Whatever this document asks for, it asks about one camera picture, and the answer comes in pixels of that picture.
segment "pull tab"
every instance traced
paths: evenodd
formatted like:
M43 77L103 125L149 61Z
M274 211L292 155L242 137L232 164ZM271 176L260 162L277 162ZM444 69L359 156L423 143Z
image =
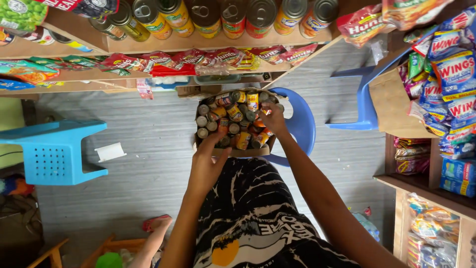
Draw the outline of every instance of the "pull tab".
M223 13L222 13L222 16L225 19L231 18L236 15L238 15L238 8L235 5L231 5L227 7L227 9L223 10Z
M141 6L134 10L134 15L139 18L150 16L150 8L148 6Z
M193 6L192 12L203 18L208 17L208 8L205 6Z
M266 10L258 9L258 11L256 12L256 20L257 20L256 24L258 26L264 25L265 18L266 18Z

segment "hand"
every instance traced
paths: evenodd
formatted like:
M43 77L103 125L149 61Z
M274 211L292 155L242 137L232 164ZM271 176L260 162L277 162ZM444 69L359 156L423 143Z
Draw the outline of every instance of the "hand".
M231 147L223 150L218 160L212 160L215 144L225 136L225 132L217 132L202 141L192 158L192 170L188 179L187 193L205 197L217 182L221 170L231 153Z
M271 108L272 113L265 115L262 111L258 112L259 117L263 120L265 126L276 135L277 138L289 133L286 123L284 122L283 112L274 103L262 103L264 107Z

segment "light blue plastic stool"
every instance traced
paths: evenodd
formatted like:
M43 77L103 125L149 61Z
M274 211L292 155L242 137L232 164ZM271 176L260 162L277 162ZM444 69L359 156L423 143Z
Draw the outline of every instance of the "light blue plastic stool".
M25 179L32 185L76 185L107 175L83 173L81 139L107 128L103 121L62 120L0 132L0 144L23 147Z
M437 29L428 32L422 38L433 34ZM357 122L354 123L333 123L326 124L329 128L348 129L348 130L374 130L378 129L377 113L375 112L368 84L385 71L390 65L399 60L403 55L410 52L410 46L402 48L395 53L382 59L377 66L362 67L352 70L335 72L331 77L353 77L362 76L360 85L357 89Z
M293 116L285 119L286 127L296 138L299 147L310 155L316 141L316 122L314 122L311 108L299 94L290 89L275 87L269 91L289 98L293 106ZM289 167L288 159L285 157L270 154L264 158L275 164Z

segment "gray floor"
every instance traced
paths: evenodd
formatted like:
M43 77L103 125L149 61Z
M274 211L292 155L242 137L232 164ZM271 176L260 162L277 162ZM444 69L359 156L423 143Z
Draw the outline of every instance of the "gray floor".
M336 70L360 67L368 51L344 42L312 59L276 82L303 96L316 120L316 143L310 156L328 176L352 211L370 206L370 219L385 246L393 244L395 192L372 179L383 172L385 135L378 131L328 129L324 122L357 119L358 78L331 79ZM44 94L37 113L54 111L69 119L97 118L108 128L84 139L85 157L97 163L94 148L121 142L127 156L101 163L109 175L77 186L38 186L45 239L53 244L69 237L65 267L78 265L112 232L119 239L146 237L144 219L162 214L176 217L187 186L191 136L197 100L179 99L174 92L155 94L103 92ZM287 107L286 116L291 109ZM284 155L280 145L273 153ZM278 167L301 213L312 215L289 168Z

